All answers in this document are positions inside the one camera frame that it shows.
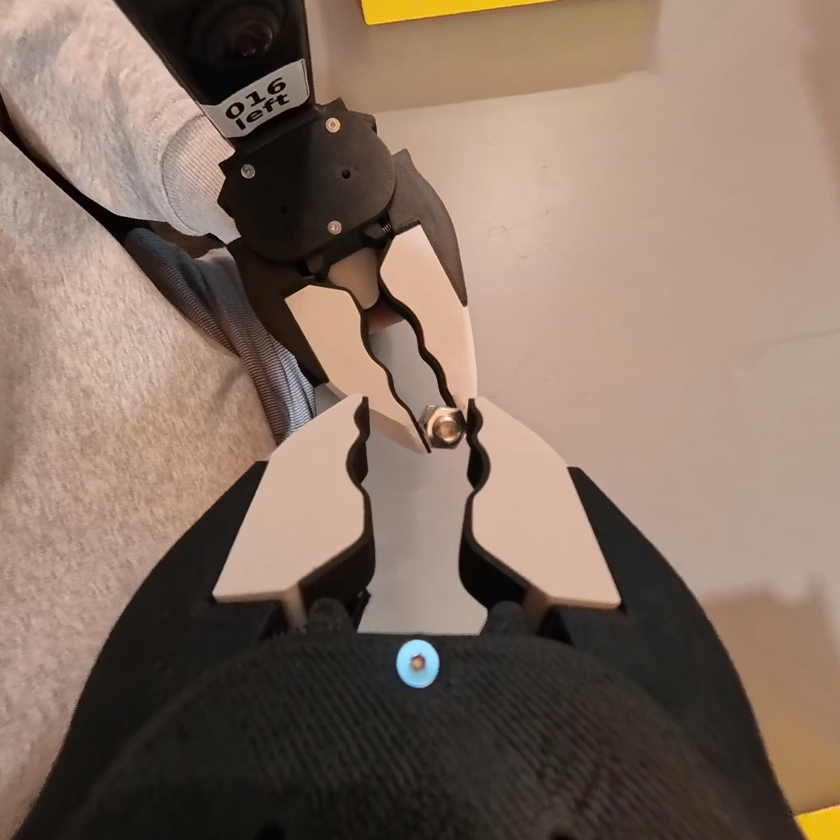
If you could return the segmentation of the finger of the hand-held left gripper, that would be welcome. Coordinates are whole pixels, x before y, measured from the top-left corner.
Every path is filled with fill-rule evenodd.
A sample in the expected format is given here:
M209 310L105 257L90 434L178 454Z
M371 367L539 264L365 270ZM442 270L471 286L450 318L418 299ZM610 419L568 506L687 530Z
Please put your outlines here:
M394 237L382 261L388 296L414 326L418 349L446 403L467 408L476 397L476 351L469 310L419 225Z
M417 454L429 453L417 420L397 396L391 374L369 348L364 313L354 296L341 287L308 285L286 303L328 388L342 398L365 396L373 428Z

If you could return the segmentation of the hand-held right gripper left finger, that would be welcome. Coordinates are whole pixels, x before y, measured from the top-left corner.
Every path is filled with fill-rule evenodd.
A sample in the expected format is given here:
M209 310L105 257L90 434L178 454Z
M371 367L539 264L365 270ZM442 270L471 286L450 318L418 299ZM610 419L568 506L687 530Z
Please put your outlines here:
M351 604L375 572L363 488L368 399L351 395L269 457L213 589L221 603Z

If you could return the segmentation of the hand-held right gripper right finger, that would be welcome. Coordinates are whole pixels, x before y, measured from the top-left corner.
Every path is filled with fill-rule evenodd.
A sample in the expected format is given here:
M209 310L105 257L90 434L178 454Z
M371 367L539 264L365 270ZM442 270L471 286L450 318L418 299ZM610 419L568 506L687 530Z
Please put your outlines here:
M459 577L486 609L615 610L621 596L564 459L485 397L469 404Z

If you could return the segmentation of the steel hex nut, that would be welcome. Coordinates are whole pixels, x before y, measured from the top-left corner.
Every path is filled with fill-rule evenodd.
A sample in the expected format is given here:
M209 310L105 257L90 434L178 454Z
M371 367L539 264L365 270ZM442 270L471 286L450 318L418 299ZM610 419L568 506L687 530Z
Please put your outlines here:
M448 448L447 447L441 447L438 444L436 444L436 442L434 441L432 425L434 423L434 420L437 417L440 417L440 416L452 416L452 417L454 417L456 419L456 421L459 422L460 426L463 429L462 437L459 440L458 444L454 447L448 447ZM441 406L429 405L429 406L426 406L424 408L419 420L418 420L418 423L423 430L426 441L427 441L430 448L454 449L454 448L459 446L460 442L464 439L464 436L466 434L466 417L463 414L463 411L459 410L458 408L451 407L451 406L446 406L446 405L441 405Z

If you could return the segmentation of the person's left forearm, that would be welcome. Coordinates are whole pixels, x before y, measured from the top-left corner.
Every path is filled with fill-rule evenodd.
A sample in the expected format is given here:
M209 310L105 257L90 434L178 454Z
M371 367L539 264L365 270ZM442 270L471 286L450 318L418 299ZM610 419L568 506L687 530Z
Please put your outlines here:
M229 143L114 2L2 1L1 88L28 149L93 202L238 236L217 202Z

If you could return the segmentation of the grey desk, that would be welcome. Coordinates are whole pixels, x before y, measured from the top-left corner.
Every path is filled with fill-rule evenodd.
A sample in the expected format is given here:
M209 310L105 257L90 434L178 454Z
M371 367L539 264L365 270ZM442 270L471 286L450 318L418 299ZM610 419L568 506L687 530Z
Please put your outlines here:
M455 221L479 393L696 593L794 809L838 802L838 2L307 7L318 97Z

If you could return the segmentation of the person's striped shirt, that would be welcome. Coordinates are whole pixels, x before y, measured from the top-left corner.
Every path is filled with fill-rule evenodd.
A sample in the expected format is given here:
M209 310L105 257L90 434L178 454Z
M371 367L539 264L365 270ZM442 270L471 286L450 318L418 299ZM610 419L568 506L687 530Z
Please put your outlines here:
M277 445L315 417L314 386L258 320L226 248L193 258L143 227L124 247L187 321L244 362Z

